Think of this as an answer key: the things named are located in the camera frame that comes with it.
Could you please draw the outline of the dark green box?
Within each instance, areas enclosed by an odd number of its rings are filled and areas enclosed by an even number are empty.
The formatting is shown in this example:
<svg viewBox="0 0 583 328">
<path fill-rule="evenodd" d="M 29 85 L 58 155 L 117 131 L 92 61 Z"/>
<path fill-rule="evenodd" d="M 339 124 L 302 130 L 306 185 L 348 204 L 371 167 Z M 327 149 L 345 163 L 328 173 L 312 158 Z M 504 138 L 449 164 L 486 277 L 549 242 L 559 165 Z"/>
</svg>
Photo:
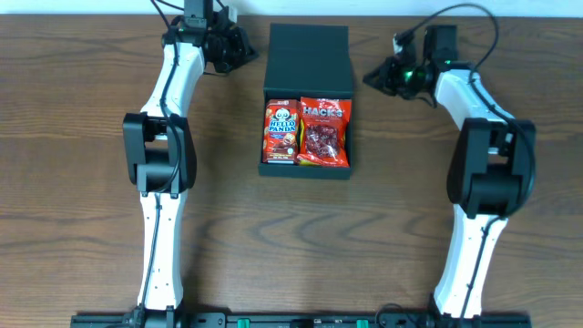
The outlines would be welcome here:
<svg viewBox="0 0 583 328">
<path fill-rule="evenodd" d="M 349 28 L 270 25 L 263 99 L 353 99 Z"/>
</svg>

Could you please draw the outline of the red Hacks candy bag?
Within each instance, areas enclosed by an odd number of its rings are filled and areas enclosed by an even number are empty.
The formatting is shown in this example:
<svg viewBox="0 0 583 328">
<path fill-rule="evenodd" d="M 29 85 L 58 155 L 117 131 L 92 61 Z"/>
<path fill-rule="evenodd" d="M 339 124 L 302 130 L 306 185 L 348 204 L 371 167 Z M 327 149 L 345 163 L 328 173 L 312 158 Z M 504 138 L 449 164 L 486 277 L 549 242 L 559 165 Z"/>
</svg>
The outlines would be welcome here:
<svg viewBox="0 0 583 328">
<path fill-rule="evenodd" d="M 352 114 L 350 99 L 301 98 L 301 166 L 349 168 L 345 135 Z"/>
</svg>

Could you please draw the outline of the red Hello Panda box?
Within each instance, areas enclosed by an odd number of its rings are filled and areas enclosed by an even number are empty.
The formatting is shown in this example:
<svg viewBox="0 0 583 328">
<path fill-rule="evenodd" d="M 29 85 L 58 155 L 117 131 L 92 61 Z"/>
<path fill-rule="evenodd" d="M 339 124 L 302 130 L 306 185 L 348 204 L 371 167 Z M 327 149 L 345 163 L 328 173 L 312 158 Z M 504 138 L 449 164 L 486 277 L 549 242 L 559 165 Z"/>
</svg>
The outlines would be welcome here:
<svg viewBox="0 0 583 328">
<path fill-rule="evenodd" d="M 272 99 L 267 103 L 262 142 L 263 163 L 296 163 L 299 107 L 299 102 L 295 99 Z"/>
</svg>

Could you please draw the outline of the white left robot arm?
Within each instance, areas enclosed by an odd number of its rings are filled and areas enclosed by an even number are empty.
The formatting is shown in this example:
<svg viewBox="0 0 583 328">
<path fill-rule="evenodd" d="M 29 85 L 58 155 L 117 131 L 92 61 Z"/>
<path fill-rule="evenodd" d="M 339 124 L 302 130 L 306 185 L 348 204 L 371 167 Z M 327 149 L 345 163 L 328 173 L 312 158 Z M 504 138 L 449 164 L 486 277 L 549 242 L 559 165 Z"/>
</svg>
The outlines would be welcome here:
<svg viewBox="0 0 583 328">
<path fill-rule="evenodd" d="M 128 175 L 136 186 L 145 223 L 144 271 L 137 306 L 127 327 L 144 327 L 162 316 L 172 327 L 183 298 L 180 275 L 181 219 L 193 187 L 197 158 L 188 110 L 207 65 L 227 75 L 254 58 L 234 8 L 211 1 L 187 1 L 182 15 L 163 20 L 163 64 L 156 85 L 122 129 Z"/>
</svg>

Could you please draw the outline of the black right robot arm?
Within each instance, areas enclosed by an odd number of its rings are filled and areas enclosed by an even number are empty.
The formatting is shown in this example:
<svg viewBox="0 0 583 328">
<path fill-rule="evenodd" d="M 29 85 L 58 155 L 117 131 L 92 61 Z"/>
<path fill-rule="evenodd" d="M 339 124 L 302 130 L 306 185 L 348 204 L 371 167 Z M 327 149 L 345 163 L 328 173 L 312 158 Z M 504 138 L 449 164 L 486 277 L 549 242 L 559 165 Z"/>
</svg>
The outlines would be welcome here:
<svg viewBox="0 0 583 328">
<path fill-rule="evenodd" d="M 446 179 L 454 228 L 433 305 L 442 324 L 477 325 L 497 240 L 534 185 L 536 128 L 504 111 L 476 67 L 459 60 L 455 26 L 426 29 L 423 62 L 416 60 L 412 31 L 395 35 L 393 47 L 364 84 L 406 100 L 426 93 L 428 104 L 444 107 L 460 131 Z"/>
</svg>

